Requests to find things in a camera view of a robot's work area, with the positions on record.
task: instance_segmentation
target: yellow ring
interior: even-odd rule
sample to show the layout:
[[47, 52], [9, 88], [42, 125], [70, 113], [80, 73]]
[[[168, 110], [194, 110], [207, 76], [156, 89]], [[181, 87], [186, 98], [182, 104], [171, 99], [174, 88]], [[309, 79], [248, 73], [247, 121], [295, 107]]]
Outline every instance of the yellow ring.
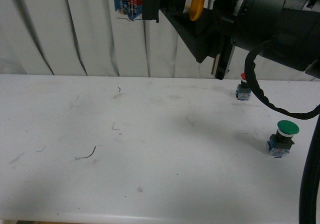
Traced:
[[205, 0], [192, 0], [191, 1], [191, 6], [190, 6], [190, 11], [189, 11], [189, 17], [191, 19], [191, 21], [196, 21], [203, 9], [204, 9], [204, 1]]

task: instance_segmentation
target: green button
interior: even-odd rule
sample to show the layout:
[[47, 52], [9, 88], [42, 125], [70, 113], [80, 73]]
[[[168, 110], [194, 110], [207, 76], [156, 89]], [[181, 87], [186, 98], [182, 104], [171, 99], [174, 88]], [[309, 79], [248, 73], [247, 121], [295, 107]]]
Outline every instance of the green button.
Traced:
[[280, 131], [288, 135], [297, 134], [300, 131], [297, 124], [288, 120], [281, 120], [280, 122], [278, 122], [278, 127]]

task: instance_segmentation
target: scratch mark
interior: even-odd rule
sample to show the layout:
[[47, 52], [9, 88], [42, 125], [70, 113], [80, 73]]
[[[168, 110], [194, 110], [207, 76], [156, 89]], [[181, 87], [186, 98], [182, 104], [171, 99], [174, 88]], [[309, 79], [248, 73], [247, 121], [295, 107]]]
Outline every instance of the scratch mark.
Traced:
[[40, 152], [42, 152], [45, 148], [46, 148], [46, 147], [44, 146], [44, 147], [41, 149], [41, 151], [36, 151], [36, 152], [37, 152], [37, 153], [40, 153]]
[[91, 153], [89, 156], [84, 157], [84, 158], [75, 158], [75, 159], [76, 159], [76, 160], [78, 160], [78, 159], [85, 159], [85, 158], [89, 158], [89, 157], [91, 157], [91, 156], [94, 154], [95, 150], [96, 150], [96, 146], [94, 147], [94, 149], [93, 149], [92, 153]]
[[19, 156], [17, 156], [15, 159], [13, 159], [9, 164], [16, 163], [25, 153], [21, 153]]
[[113, 123], [113, 125], [112, 125], [112, 130], [113, 130], [113, 131], [120, 131], [120, 129], [116, 129], [116, 128], [115, 128], [115, 123]]
[[117, 94], [117, 95], [113, 96], [112, 98], [113, 98], [113, 99], [117, 99], [117, 98], [120, 98], [121, 96], [122, 96], [122, 93]]
[[191, 121], [188, 117], [185, 117], [185, 119], [194, 127], [195, 126], [195, 121]]

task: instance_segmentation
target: red button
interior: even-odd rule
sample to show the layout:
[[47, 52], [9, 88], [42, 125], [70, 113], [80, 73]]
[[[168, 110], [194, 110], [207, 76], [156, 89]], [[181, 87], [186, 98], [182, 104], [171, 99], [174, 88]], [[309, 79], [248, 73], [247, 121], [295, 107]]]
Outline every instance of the red button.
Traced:
[[246, 78], [245, 73], [242, 73], [242, 74], [241, 74], [241, 78], [242, 78], [243, 80], [246, 80], [246, 79], [245, 79], [245, 78]]

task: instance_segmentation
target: smudge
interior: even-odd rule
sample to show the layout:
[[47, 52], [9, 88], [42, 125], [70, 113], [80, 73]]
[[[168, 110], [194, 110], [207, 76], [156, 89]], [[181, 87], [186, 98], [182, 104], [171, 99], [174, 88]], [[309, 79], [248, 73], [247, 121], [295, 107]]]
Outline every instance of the smudge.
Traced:
[[19, 156], [17, 156], [15, 159], [13, 159], [11, 162], [9, 162], [9, 164], [13, 164], [16, 163], [17, 161], [19, 161], [19, 159], [24, 155], [25, 153], [21, 153]]

